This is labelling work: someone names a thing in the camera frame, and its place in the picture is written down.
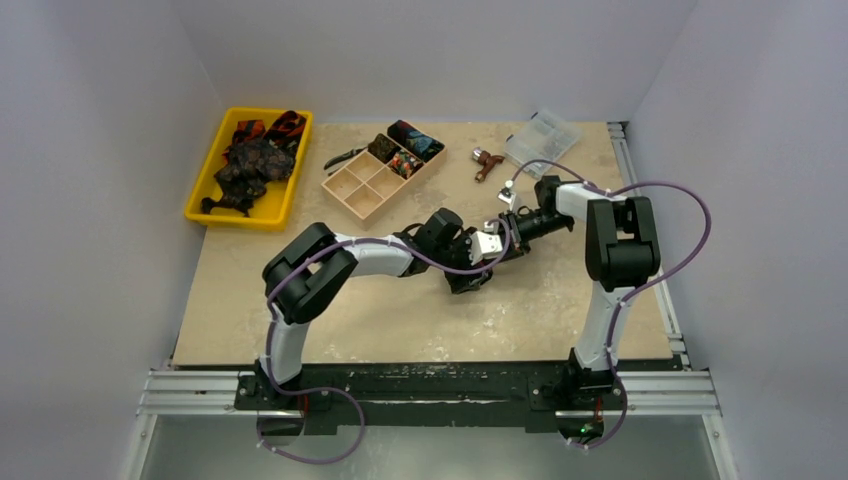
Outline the dark orange floral tie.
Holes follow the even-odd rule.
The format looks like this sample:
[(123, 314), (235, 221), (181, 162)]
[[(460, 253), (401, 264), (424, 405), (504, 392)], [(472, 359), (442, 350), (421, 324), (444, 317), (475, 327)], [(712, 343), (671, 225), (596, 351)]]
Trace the dark orange floral tie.
[(476, 274), (474, 276), (475, 282), (479, 283), (479, 284), (484, 284), (484, 283), (490, 281), (493, 278), (494, 272), (498, 268), (498, 266), (501, 265), (502, 263), (509, 262), (511, 260), (512, 260), (512, 256), (507, 255), (504, 258), (502, 258), (501, 260), (497, 260), (495, 258), (483, 259), (480, 262), (478, 262), (477, 264), (474, 264), (475, 268), (481, 268), (482, 269), (481, 273)]

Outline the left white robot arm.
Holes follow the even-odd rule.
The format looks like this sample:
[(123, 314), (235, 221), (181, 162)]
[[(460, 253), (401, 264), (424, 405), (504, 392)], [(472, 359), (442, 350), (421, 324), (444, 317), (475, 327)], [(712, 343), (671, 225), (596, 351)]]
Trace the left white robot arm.
[(310, 225), (262, 272), (270, 326), (259, 358), (266, 375), (260, 397), (275, 409), (295, 402), (295, 377), (302, 371), (310, 324), (350, 279), (406, 278), (436, 268), (450, 280), (467, 280), (477, 287), (505, 258), (511, 242), (506, 221), (464, 228), (461, 218), (445, 208), (384, 237), (344, 235), (323, 222)]

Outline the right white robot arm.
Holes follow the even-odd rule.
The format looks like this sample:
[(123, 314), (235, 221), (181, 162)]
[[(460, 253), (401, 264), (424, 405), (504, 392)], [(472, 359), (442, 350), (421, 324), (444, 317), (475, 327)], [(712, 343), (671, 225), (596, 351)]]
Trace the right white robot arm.
[(525, 209), (508, 180), (498, 193), (508, 210), (508, 257), (529, 252), (529, 243), (557, 230), (584, 224), (584, 260), (592, 296), (582, 333), (569, 353), (555, 395), (576, 407), (614, 391), (622, 329), (639, 288), (660, 267), (661, 252), (651, 201), (602, 191), (587, 182), (541, 177), (534, 186), (537, 208)]

